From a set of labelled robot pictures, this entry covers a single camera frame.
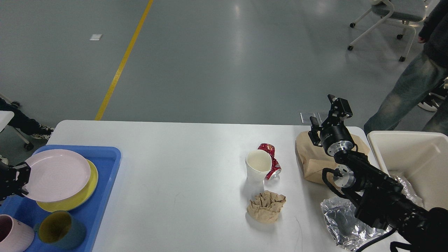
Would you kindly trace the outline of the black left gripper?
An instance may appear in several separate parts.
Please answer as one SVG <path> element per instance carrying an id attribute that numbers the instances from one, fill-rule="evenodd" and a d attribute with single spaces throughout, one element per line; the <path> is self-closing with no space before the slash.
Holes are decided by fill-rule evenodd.
<path id="1" fill-rule="evenodd" d="M 30 173 L 31 168 L 26 162 L 16 166 L 0 162 L 0 201 L 12 195 L 27 196 L 29 192 L 24 186 L 29 182 Z"/>

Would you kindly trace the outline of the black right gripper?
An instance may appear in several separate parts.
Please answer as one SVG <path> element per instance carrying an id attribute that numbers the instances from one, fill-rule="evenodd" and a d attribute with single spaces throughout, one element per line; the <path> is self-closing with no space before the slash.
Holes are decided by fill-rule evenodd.
<path id="1" fill-rule="evenodd" d="M 344 120 L 351 118 L 353 112 L 347 99 L 331 94 L 327 97 L 331 104 L 327 122 L 320 126 L 316 117 L 309 117 L 311 130 L 308 136 L 314 146 L 323 147 L 328 156 L 335 156 L 339 151 L 354 148 L 354 140 L 344 124 Z"/>

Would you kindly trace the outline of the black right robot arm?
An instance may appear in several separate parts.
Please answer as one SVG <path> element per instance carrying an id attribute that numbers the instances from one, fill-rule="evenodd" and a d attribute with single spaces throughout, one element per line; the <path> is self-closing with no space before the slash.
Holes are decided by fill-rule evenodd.
<path id="1" fill-rule="evenodd" d="M 344 120 L 352 117 L 349 102 L 329 94 L 331 108 L 327 119 L 319 124 L 311 116 L 309 138 L 314 146 L 322 147 L 338 164 L 336 169 L 323 168 L 325 185 L 337 196 L 348 199 L 356 208 L 354 217 L 371 228 L 392 229 L 385 235 L 367 242 L 359 252 L 398 232 L 407 243 L 391 242 L 390 251 L 447 251 L 447 210 L 440 207 L 425 210 L 402 194 L 403 185 L 371 165 L 367 155 L 357 147 Z"/>

